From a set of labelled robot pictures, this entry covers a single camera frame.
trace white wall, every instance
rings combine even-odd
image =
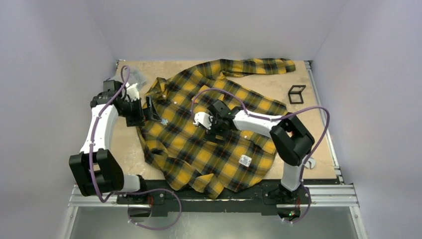
[[[114,60],[83,0],[0,3],[0,238],[57,238]]]
[[[311,60],[345,0],[87,2],[118,59]]]
[[[369,238],[421,238],[422,2],[349,0],[312,64]]]

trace black square frame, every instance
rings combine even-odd
[[[289,96],[289,102],[290,104],[303,104],[303,97],[302,97],[302,91],[306,88],[306,85],[292,85],[292,87],[289,90],[288,96]],[[292,95],[299,95],[300,101],[292,101]]]

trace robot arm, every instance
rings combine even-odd
[[[207,129],[205,140],[224,144],[223,140],[216,137],[226,137],[230,130],[247,130],[271,138],[285,163],[281,185],[290,192],[297,190],[303,159],[315,142],[297,116],[279,120],[281,116],[245,112],[241,107],[230,110],[220,100],[214,101],[208,110],[211,115],[199,112],[194,116],[194,125],[202,125]]]
[[[95,195],[95,189],[89,172],[89,152],[91,134],[99,112],[106,103],[116,94],[122,83],[114,80],[104,81],[103,92],[91,101],[92,119],[88,136],[80,153],[70,156],[69,165],[82,195]],[[146,120],[157,119],[152,101],[146,97],[147,108],[142,109],[139,97],[138,83],[126,84],[127,97],[119,95],[111,105],[102,113],[96,125],[93,145],[93,162],[98,164],[99,170],[95,171],[95,178],[101,193],[122,191],[136,192],[145,188],[145,183],[140,175],[123,174],[119,164],[110,152],[110,144],[114,125],[118,116],[126,118],[127,126],[143,126]]]

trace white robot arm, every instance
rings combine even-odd
[[[216,136],[224,137],[230,130],[247,130],[269,137],[285,162],[281,185],[291,192],[300,186],[303,160],[315,140],[297,116],[280,120],[282,116],[258,114],[240,107],[230,110],[220,100],[216,100],[208,110],[211,115],[199,112],[194,116],[194,125],[207,129],[205,140],[224,144]]]

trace black mount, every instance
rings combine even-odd
[[[211,200],[204,194],[195,191],[190,186],[174,191],[166,180],[145,180],[147,190],[164,188],[173,191],[181,200],[183,212],[205,213],[260,213],[263,216],[278,215],[285,219],[294,219],[300,216],[300,210],[295,206],[300,199],[301,204],[308,203],[306,190],[301,186],[294,192],[280,187],[279,179],[263,179],[254,186],[240,192],[223,189],[216,200]],[[304,180],[306,185],[339,184],[338,179]],[[166,217],[168,212],[178,212],[179,204],[167,192],[153,192],[147,195],[127,195],[117,198],[117,204],[137,205],[151,204],[153,210],[148,214],[138,214],[134,217]]]
[[[116,94],[121,85],[121,82],[114,80],[104,81],[103,92],[93,97],[90,102],[91,108],[106,104]],[[140,99],[128,102],[122,98],[121,93],[113,100],[118,115],[126,118],[127,126],[144,126],[146,120],[161,120],[149,96],[146,97],[146,103],[147,107],[142,109]],[[123,188],[123,171],[109,150],[99,149],[94,152],[93,162],[100,167],[94,174],[101,193],[120,191]],[[89,155],[81,152],[70,156],[69,166],[82,195],[95,195],[89,173]],[[143,179],[140,175],[138,176],[142,186]]]

